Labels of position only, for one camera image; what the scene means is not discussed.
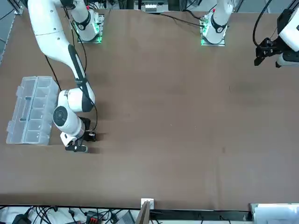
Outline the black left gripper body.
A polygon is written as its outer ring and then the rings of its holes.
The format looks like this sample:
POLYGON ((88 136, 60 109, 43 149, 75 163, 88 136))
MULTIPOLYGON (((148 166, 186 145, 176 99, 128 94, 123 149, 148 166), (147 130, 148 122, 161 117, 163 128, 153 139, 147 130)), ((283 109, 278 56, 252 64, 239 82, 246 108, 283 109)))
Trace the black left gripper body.
POLYGON ((265 38, 256 47, 256 56, 273 56, 281 54, 284 50, 284 42, 281 38, 276 38, 271 40, 270 38, 265 38))

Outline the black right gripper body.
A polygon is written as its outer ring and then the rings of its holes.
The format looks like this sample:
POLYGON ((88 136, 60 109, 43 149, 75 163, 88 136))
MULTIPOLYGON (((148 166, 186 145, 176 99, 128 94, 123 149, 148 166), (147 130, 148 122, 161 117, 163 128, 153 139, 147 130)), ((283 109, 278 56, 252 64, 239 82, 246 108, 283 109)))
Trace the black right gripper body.
POLYGON ((80 120, 82 121, 82 123, 84 125, 84 133, 82 134, 81 137, 85 141, 91 141, 91 136, 90 136, 91 131, 89 131, 90 124, 91 124, 90 119, 84 118, 84 117, 79 117, 79 118, 80 118, 80 120))

